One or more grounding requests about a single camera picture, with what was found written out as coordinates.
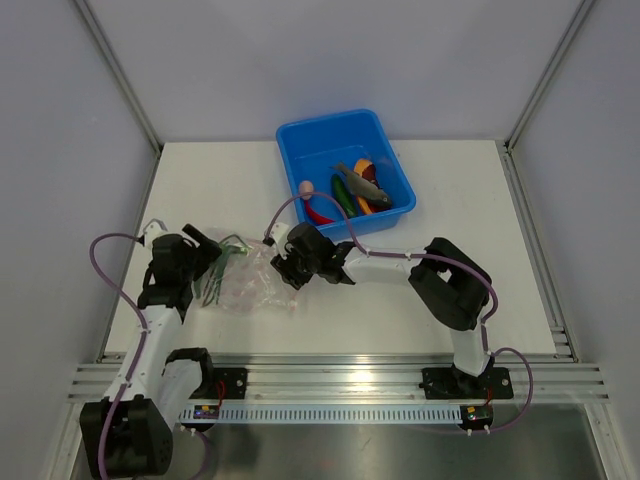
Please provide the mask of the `red fake chili pepper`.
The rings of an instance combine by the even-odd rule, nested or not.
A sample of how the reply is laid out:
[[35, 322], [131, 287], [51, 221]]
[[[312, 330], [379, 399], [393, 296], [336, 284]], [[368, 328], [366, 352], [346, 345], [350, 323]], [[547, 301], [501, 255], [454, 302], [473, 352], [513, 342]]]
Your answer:
[[328, 218], [324, 215], [319, 214], [311, 205], [309, 200], [304, 201], [305, 211], [309, 219], [315, 224], [319, 226], [332, 224], [334, 222], [333, 219]]

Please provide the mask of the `clear zip top bag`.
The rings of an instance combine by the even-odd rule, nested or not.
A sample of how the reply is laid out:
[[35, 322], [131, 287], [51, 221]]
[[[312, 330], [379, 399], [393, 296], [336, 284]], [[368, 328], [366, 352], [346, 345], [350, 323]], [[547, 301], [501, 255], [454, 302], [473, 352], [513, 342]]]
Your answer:
[[[222, 228], [209, 228], [205, 233], [218, 244], [228, 235], [239, 235]], [[260, 240], [239, 236], [251, 247], [250, 252], [246, 256], [233, 256], [229, 261], [217, 305], [201, 307], [195, 296], [194, 282], [193, 292], [198, 305], [236, 316], [246, 316], [266, 308], [293, 311], [288, 303], [296, 301], [296, 291], [282, 281], [270, 264], [276, 250]]]

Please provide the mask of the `fake egg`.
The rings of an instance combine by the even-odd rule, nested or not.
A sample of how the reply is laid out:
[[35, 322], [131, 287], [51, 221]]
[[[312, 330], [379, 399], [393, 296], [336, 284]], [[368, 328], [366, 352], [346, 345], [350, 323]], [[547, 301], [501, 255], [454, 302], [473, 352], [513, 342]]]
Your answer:
[[302, 194], [303, 196], [309, 195], [311, 192], [314, 191], [314, 185], [311, 181], [304, 180], [299, 184], [298, 190], [299, 190], [299, 193]]

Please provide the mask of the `fake green cucumber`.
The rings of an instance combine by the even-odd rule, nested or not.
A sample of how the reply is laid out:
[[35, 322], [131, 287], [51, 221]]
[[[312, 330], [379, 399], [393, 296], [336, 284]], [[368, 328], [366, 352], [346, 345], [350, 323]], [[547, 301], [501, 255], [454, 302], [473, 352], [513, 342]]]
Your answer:
[[346, 187], [344, 181], [338, 174], [331, 176], [331, 191], [333, 198], [339, 203], [348, 218], [358, 216], [358, 209], [354, 199]]

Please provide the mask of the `grey fake fish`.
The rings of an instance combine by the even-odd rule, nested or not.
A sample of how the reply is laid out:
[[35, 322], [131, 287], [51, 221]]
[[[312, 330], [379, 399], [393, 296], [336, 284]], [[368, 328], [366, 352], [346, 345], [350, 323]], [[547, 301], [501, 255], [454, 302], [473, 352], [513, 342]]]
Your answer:
[[382, 188], [350, 170], [343, 162], [332, 166], [332, 169], [345, 176], [347, 187], [353, 195], [364, 198], [376, 207], [391, 208], [393, 206], [391, 197]]

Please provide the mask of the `fake steak slice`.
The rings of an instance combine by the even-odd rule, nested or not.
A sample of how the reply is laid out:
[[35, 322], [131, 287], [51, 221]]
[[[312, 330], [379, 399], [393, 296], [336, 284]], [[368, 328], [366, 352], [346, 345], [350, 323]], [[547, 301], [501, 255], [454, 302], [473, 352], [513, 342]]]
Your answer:
[[[379, 187], [376, 178], [376, 167], [370, 160], [364, 158], [359, 159], [355, 163], [353, 171], [360, 177], [374, 184], [376, 187]], [[361, 196], [357, 196], [356, 201], [363, 215], [371, 215], [387, 210], [387, 207], [371, 204]]]

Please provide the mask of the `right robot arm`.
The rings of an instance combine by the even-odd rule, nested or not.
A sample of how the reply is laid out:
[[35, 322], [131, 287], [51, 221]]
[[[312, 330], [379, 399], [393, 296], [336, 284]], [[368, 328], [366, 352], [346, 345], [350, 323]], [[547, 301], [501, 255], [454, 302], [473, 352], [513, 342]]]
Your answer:
[[480, 315], [496, 295], [490, 276], [452, 242], [436, 237], [422, 252], [378, 252], [354, 239], [335, 244], [306, 222], [294, 227], [278, 222], [268, 229], [263, 243], [276, 248], [271, 265], [296, 290], [314, 276], [334, 285], [411, 287], [451, 334], [453, 364], [444, 373], [440, 395], [483, 395], [493, 360]]

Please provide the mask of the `fake green onion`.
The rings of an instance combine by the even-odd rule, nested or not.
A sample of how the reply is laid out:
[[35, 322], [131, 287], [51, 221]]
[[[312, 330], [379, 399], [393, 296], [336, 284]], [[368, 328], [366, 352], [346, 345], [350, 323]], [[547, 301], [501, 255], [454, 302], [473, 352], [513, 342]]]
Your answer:
[[201, 307], [219, 303], [225, 270], [233, 256], [246, 256], [251, 247], [237, 234], [222, 238], [219, 242], [222, 253], [195, 282], [194, 292]]

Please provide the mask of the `blue plastic bin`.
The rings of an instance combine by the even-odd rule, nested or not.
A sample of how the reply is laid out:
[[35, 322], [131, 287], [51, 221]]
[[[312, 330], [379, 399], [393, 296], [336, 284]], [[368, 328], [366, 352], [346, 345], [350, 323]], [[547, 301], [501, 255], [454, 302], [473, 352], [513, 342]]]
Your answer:
[[309, 181], [322, 193], [331, 193], [333, 166], [352, 168], [366, 159], [376, 168], [376, 180], [393, 202], [392, 208], [351, 220], [358, 236], [395, 227], [416, 205], [416, 195], [387, 135], [371, 110], [359, 109], [284, 124], [276, 132], [286, 178], [292, 193]]

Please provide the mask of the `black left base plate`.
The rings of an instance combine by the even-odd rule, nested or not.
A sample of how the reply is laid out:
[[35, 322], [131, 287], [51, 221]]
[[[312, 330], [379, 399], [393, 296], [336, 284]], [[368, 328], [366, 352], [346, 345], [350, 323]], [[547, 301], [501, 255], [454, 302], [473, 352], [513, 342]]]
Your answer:
[[243, 400], [246, 397], [248, 370], [241, 367], [214, 367], [209, 374], [204, 397]]

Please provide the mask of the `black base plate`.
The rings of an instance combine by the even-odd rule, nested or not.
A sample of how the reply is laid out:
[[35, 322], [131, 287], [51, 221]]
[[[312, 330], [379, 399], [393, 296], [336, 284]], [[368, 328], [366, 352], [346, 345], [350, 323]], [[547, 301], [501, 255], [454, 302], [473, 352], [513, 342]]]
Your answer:
[[419, 388], [427, 400], [510, 400], [514, 398], [509, 370], [489, 367], [478, 377], [453, 366], [428, 367], [421, 371]]
[[243, 400], [246, 397], [248, 370], [241, 367], [214, 367], [209, 374], [204, 397]]

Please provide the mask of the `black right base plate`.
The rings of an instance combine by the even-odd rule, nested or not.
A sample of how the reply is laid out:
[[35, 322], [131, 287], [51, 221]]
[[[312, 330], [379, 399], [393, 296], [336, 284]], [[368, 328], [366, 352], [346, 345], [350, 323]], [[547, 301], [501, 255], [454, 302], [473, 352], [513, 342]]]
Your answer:
[[428, 367], [421, 371], [419, 388], [427, 400], [510, 400], [514, 398], [509, 370], [489, 367], [478, 377], [453, 366]]

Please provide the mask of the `left aluminium frame post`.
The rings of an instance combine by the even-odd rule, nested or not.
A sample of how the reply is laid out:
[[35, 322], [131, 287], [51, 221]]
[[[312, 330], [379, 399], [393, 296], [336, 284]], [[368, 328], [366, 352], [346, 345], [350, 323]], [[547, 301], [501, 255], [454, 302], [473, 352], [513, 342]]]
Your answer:
[[114, 80], [116, 87], [124, 99], [137, 126], [146, 138], [151, 151], [154, 156], [159, 159], [162, 154], [163, 143], [145, 112], [138, 95], [135, 93], [129, 79], [127, 78], [111, 41], [91, 6], [91, 2], [86, 0], [71, 0], [70, 4], [74, 7], [81, 22], [87, 29], [100, 58], [105, 63], [109, 74]]

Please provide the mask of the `aluminium frame post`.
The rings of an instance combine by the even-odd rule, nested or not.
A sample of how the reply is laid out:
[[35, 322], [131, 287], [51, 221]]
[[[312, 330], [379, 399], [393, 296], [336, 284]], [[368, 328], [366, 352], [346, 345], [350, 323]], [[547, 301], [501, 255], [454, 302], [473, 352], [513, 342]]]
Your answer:
[[159, 159], [162, 154], [163, 143], [145, 112], [138, 95], [135, 93], [129, 79], [127, 78], [111, 41], [91, 6], [91, 2], [86, 0], [71, 0], [70, 4], [74, 7], [81, 22], [87, 29], [100, 58], [105, 63], [109, 74], [114, 80], [116, 87], [124, 99], [137, 126], [146, 138], [151, 151], [154, 156]]
[[572, 14], [567, 26], [555, 45], [551, 56], [546, 62], [541, 75], [536, 81], [531, 94], [521, 110], [516, 123], [504, 141], [504, 146], [508, 153], [512, 153], [514, 151], [518, 141], [524, 134], [528, 124], [534, 117], [547, 91], [561, 69], [561, 66], [566, 60], [572, 45], [579, 36], [592, 11], [598, 4], [599, 1], [597, 0], [581, 0], [578, 3], [576, 10]]

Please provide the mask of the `right aluminium frame post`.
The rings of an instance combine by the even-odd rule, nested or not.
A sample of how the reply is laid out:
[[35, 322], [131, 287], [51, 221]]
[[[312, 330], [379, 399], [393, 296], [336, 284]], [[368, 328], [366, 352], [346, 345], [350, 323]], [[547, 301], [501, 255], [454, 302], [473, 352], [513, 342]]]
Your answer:
[[518, 141], [524, 134], [528, 124], [534, 117], [547, 91], [561, 69], [561, 66], [566, 60], [572, 45], [579, 36], [592, 11], [598, 4], [599, 1], [597, 0], [581, 0], [578, 3], [576, 10], [572, 14], [567, 26], [555, 45], [551, 56], [546, 62], [541, 75], [536, 81], [531, 94], [521, 110], [516, 123], [504, 141], [504, 146], [508, 153], [512, 153], [514, 151]]

